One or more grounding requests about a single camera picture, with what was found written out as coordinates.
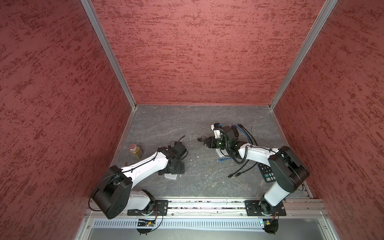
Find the white switch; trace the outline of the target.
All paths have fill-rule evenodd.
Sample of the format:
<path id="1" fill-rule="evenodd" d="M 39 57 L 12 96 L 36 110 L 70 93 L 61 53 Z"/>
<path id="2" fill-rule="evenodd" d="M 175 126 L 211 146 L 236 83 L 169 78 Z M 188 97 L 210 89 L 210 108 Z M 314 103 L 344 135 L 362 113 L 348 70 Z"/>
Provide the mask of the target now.
<path id="1" fill-rule="evenodd" d="M 178 175 L 177 174 L 164 174 L 164 177 L 169 180 L 176 180 Z"/>

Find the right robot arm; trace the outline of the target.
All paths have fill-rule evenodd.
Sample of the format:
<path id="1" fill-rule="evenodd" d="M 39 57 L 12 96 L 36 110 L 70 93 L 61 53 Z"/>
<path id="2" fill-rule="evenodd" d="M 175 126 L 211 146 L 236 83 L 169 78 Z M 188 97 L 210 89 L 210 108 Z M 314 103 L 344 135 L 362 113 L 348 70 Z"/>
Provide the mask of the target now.
<path id="1" fill-rule="evenodd" d="M 220 157 L 230 157 L 243 167 L 249 161 L 271 168 L 266 181 L 273 185 L 262 195 L 257 211 L 264 216 L 271 216 L 278 211 L 278 206 L 290 194 L 304 184 L 310 176 L 310 170 L 288 146 L 266 148 L 256 144 L 250 132 L 241 126 L 211 125 L 214 136 L 206 138 L 204 144 L 216 149 Z"/>

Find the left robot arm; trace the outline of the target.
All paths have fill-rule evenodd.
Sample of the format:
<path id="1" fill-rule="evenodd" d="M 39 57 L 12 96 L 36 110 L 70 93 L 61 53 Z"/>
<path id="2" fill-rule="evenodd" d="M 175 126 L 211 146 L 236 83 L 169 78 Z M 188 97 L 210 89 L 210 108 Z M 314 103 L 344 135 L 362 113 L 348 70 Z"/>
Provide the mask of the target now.
<path id="1" fill-rule="evenodd" d="M 141 181 L 154 173 L 181 175 L 185 173 L 183 160 L 189 151 L 182 142 L 161 147 L 148 158 L 128 167 L 110 167 L 93 190 L 90 200 L 98 206 L 107 219 L 113 219 L 123 211 L 137 210 L 151 215 L 155 212 L 156 199 L 147 191 L 133 191 Z"/>

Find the spice jar with brown contents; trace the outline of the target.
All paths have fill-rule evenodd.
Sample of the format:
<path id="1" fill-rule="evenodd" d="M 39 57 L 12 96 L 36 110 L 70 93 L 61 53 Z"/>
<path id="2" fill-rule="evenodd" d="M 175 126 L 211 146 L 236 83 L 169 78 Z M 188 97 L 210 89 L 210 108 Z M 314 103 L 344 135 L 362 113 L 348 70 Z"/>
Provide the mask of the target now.
<path id="1" fill-rule="evenodd" d="M 131 155 L 137 158 L 138 160 L 141 159 L 144 154 L 142 149 L 136 144 L 131 144 L 129 150 Z"/>

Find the black calculator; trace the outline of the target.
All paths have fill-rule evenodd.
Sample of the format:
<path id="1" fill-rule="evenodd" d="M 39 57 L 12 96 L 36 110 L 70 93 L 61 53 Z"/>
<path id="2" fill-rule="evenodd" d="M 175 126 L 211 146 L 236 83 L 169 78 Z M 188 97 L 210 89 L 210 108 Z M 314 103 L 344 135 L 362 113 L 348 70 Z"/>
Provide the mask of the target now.
<path id="1" fill-rule="evenodd" d="M 262 163 L 258 163 L 258 168 L 259 168 L 260 173 L 262 174 L 262 177 L 266 183 L 273 183 L 276 181 L 276 177 L 275 177 L 271 167 L 264 165 Z"/>

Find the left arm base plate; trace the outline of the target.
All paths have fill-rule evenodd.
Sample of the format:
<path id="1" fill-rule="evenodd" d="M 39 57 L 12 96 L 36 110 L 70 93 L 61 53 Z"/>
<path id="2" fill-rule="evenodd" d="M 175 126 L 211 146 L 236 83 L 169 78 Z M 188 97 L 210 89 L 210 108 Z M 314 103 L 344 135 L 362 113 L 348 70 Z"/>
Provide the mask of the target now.
<path id="1" fill-rule="evenodd" d="M 127 210 L 128 216 L 166 216 L 168 211 L 168 200 L 151 200 L 143 210 Z"/>

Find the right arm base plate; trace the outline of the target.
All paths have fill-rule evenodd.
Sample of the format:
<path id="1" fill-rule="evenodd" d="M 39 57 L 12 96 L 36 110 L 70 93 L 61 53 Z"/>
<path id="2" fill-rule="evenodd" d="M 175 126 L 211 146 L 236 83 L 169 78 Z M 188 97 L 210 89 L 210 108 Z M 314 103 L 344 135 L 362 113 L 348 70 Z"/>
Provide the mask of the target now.
<path id="1" fill-rule="evenodd" d="M 287 215 L 283 202 L 274 207 L 264 200 L 246 200 L 244 203 L 248 217 L 285 217 Z"/>

